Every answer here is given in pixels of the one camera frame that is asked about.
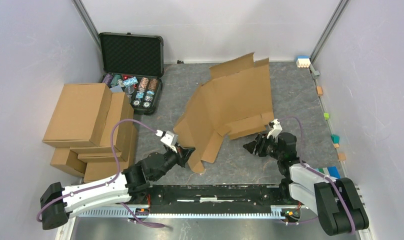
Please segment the brown cardboard box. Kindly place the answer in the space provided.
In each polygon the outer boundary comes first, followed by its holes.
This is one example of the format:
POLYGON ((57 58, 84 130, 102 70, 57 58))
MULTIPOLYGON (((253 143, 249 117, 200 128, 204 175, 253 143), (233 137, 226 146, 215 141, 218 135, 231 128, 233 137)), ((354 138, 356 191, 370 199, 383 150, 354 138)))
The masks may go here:
POLYGON ((268 58, 248 53, 209 70, 211 78, 196 88, 173 128, 183 147, 195 148, 187 162, 194 173, 215 162, 225 137, 263 132, 275 118, 268 58))

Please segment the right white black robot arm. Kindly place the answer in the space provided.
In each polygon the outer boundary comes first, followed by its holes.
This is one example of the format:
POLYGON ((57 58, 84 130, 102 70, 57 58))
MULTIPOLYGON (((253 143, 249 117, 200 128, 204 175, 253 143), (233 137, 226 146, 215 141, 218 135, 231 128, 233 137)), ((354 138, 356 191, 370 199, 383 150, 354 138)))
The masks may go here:
POLYGON ((243 145, 250 154, 276 160, 283 175, 279 199, 285 204, 298 201, 317 215, 329 236, 354 233, 370 226, 370 220, 354 182, 322 173, 300 160, 297 137, 282 132, 273 137, 260 133, 243 145))

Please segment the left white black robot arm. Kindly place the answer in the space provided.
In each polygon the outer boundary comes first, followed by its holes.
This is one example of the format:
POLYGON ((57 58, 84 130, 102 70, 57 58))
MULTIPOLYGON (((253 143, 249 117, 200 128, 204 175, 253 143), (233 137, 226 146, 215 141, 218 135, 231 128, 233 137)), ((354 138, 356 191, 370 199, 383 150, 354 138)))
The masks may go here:
POLYGON ((195 147, 166 147, 163 154, 154 152, 143 160, 129 166, 118 174, 90 183, 62 186, 52 183, 40 197, 37 221, 43 230, 52 230, 65 225, 69 219, 93 208, 107 204, 122 204, 133 201, 143 203, 147 189, 174 166, 184 167, 195 147))

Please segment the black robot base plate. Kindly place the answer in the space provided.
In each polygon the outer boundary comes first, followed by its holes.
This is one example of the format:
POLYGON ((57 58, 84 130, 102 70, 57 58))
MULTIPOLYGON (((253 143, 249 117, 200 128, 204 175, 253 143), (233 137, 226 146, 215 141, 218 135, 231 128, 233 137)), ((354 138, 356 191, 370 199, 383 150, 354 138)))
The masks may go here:
POLYGON ((303 206, 278 184, 152 185, 133 193, 127 205, 147 205, 151 214, 268 214, 272 206, 303 206))

